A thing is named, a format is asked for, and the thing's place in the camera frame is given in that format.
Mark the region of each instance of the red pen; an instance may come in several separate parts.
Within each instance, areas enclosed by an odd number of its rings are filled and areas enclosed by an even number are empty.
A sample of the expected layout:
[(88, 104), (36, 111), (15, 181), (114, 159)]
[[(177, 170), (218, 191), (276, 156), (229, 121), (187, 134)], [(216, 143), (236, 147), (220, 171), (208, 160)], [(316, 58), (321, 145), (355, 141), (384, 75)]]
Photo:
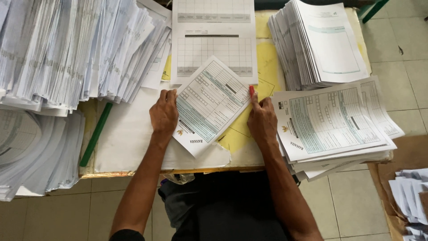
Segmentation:
[(252, 98), (254, 94), (254, 86), (250, 85), (250, 97)]

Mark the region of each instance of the person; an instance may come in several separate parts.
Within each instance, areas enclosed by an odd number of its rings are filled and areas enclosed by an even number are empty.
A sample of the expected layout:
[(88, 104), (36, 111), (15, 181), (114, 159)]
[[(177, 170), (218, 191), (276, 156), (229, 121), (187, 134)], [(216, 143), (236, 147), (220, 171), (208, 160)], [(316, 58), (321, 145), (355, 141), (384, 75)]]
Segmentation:
[[(145, 240), (163, 157), (177, 126), (176, 98), (176, 90), (162, 90), (150, 109), (150, 144), (117, 208), (110, 241)], [(247, 125), (266, 171), (195, 174), (195, 180), (183, 185), (165, 182), (158, 193), (176, 228), (173, 241), (323, 240), (280, 153), (270, 98), (259, 102), (254, 93), (251, 104)]]

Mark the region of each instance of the black sleeve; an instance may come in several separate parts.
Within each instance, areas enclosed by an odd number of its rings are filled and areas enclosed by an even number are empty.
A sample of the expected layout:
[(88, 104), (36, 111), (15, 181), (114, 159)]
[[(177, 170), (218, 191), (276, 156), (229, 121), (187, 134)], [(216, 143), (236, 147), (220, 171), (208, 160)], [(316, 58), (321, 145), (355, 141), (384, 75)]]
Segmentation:
[(140, 232), (131, 229), (122, 229), (113, 234), (109, 241), (146, 241)]

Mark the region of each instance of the hand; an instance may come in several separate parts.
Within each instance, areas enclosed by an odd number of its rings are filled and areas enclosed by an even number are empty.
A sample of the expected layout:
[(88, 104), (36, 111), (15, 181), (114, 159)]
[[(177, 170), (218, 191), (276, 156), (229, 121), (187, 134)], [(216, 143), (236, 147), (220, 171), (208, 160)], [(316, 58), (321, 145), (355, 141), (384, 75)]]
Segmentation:
[(158, 102), (150, 108), (153, 135), (161, 139), (172, 137), (177, 127), (177, 90), (162, 90)]
[(278, 145), (276, 141), (276, 129), (278, 119), (270, 97), (258, 102), (258, 94), (255, 92), (251, 98), (253, 109), (248, 117), (247, 125), (251, 136), (261, 150), (269, 148), (269, 145)]

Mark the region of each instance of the tiled floor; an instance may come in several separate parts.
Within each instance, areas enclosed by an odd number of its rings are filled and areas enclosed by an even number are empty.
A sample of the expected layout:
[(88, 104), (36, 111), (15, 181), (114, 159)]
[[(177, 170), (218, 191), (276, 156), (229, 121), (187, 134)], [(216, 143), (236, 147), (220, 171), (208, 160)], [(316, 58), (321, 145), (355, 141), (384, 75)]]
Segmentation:
[[(362, 25), (386, 108), (409, 136), (427, 134), (428, 129), (428, 23), (423, 21), (427, 16), (427, 0), (390, 0)], [(0, 241), (105, 241), (129, 180), (81, 180), (71, 190), (50, 196), (0, 202)], [(325, 239), (391, 240), (366, 165), (303, 182), (300, 189)], [(148, 241), (168, 241), (173, 234), (156, 197), (144, 236)]]

